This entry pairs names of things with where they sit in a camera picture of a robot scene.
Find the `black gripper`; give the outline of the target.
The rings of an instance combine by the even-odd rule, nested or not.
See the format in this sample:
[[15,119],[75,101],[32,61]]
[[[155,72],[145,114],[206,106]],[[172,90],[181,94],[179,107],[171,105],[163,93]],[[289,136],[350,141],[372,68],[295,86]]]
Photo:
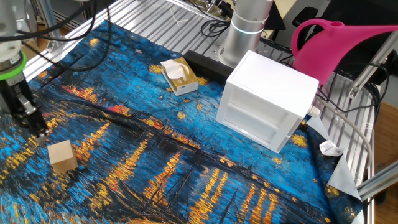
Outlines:
[[4,113],[21,119],[22,127],[31,135],[37,137],[48,135],[47,123],[34,102],[23,73],[1,80],[1,109]]

